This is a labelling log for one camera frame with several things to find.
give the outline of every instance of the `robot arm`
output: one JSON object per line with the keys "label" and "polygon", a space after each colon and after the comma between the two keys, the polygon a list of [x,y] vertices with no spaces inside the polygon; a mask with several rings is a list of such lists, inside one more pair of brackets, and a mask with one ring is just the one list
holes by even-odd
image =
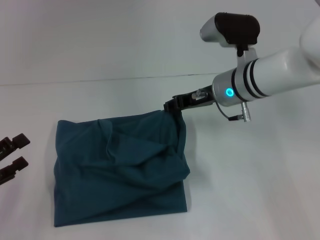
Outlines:
{"label": "robot arm", "polygon": [[218,42],[222,47],[236,48],[237,67],[217,75],[210,86],[174,96],[166,102],[164,109],[174,112],[215,102],[221,111],[219,105],[229,107],[239,104],[242,114],[228,119],[248,122],[251,119],[247,102],[320,84],[319,27],[320,16],[306,27],[299,47],[258,58],[251,47],[257,43],[260,33],[258,21],[250,15],[216,14],[204,24],[200,37],[205,42]]}

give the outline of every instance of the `teal cloth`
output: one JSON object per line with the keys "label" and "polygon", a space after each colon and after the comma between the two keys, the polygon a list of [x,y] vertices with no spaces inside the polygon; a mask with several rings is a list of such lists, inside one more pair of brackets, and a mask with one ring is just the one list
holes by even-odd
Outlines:
{"label": "teal cloth", "polygon": [[181,113],[58,122],[54,226],[187,211]]}

